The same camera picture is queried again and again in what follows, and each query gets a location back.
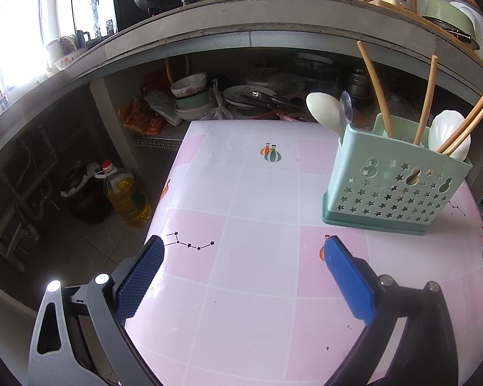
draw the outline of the window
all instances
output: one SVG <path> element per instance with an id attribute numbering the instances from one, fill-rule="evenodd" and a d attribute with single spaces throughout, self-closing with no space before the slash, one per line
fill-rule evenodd
<path id="1" fill-rule="evenodd" d="M 12 88 L 46 71 L 39 0 L 7 0 L 0 9 L 0 89 Z"/>
<path id="2" fill-rule="evenodd" d="M 89 32 L 91 39 L 108 35 L 109 28 L 116 32 L 113 0 L 71 0 L 75 28 Z"/>

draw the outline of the screw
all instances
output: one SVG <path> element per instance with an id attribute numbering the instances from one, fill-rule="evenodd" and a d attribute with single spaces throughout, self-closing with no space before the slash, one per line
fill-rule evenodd
<path id="1" fill-rule="evenodd" d="M 387 276 L 386 274 L 382 275 L 380 278 L 379 278 L 379 282 L 383 285 L 383 286 L 391 286 L 393 285 L 393 278 L 391 278 L 390 276 Z"/>
<path id="2" fill-rule="evenodd" d="M 430 281 L 429 288 L 432 292 L 438 292 L 440 290 L 440 285 L 434 281 Z"/>

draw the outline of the blue gripper pad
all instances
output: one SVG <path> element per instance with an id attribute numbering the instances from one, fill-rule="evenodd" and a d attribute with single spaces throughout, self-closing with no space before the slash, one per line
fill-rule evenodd
<path id="1" fill-rule="evenodd" d="M 374 318 L 374 293 L 338 237 L 326 239 L 324 261 L 340 288 L 353 316 L 369 325 Z"/>
<path id="2" fill-rule="evenodd" d="M 115 314 L 120 323 L 134 316 L 164 257 L 163 240 L 152 236 L 116 292 Z"/>

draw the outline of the green bowl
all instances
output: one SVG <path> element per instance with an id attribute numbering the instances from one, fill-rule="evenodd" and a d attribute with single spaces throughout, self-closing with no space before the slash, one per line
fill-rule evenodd
<path id="1" fill-rule="evenodd" d="M 180 110 L 203 106 L 209 102 L 209 90 L 184 99 L 175 99 L 175 102 Z"/>
<path id="2" fill-rule="evenodd" d="M 431 17 L 446 22 L 467 33 L 473 41 L 476 40 L 476 33 L 474 32 L 471 19 L 464 12 L 445 1 L 429 0 L 426 4 L 424 17 Z"/>

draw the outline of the cooking oil bottle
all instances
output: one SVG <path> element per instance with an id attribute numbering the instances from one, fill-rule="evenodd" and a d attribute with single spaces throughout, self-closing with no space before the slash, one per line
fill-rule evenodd
<path id="1" fill-rule="evenodd" d="M 104 194 L 114 209 L 129 226 L 142 226 L 150 219 L 152 208 L 147 202 L 134 176 L 123 168 L 117 168 L 110 160 L 102 163 L 106 175 Z"/>

